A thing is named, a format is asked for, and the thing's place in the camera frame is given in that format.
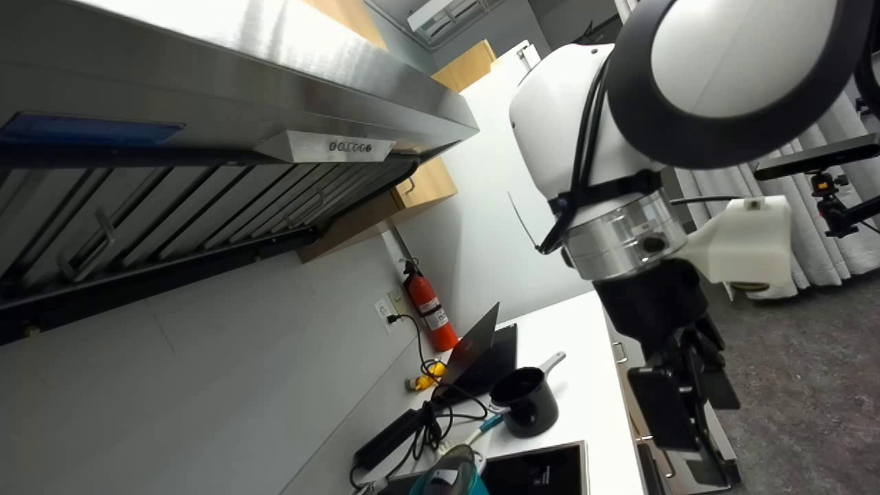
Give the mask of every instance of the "carpet floor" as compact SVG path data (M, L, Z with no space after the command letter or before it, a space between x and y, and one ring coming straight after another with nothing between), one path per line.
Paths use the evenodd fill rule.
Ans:
M719 413L747 495L880 491L880 274L784 301L713 286L741 409Z

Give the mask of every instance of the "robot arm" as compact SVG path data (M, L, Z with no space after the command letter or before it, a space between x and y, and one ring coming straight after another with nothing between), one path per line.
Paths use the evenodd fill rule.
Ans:
M563 248L585 279L686 256L708 279L736 279L751 257L739 282L780 282L780 201L733 201L686 241L656 169L736 165L798 138L854 70L869 13L871 0L642 0L616 47L554 50L512 102L531 179L557 217L542 250ZM761 239L766 256L736 239Z

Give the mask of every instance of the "range hood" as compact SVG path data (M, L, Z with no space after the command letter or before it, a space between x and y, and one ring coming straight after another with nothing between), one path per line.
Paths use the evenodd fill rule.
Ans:
M475 131L300 0L2 0L0 70L0 341L312 241Z

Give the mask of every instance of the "fire extinguisher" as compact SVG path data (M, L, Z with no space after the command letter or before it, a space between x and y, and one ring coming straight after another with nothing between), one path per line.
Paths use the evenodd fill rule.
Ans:
M414 311L420 314L420 318L427 321L435 351L446 351L455 345L458 332L451 327L435 286L422 278L422 271L413 260L407 260L405 274L407 274L405 290L414 304Z

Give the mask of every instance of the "counter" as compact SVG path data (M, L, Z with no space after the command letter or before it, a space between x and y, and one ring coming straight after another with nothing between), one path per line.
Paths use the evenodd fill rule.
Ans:
M549 374L549 387L557 400L557 420L549 431L532 440L512 436L502 426L498 426L472 448L493 458L516 451L585 442L582 477L590 495L642 495L647 488L640 480L629 418L612 359L612 343L598 297L589 290L526 314L513 321L519 327L516 366L539 366L553 351L565 351L565 359L557 362ZM420 407L422 398L427 392L413 395L410 407ZM472 431L472 424L455 426L447 440L466 436L466 431ZM399 458L400 451L389 454L367 477L381 477ZM427 469L431 462L435 458L427 458L417 468L407 468L405 472Z

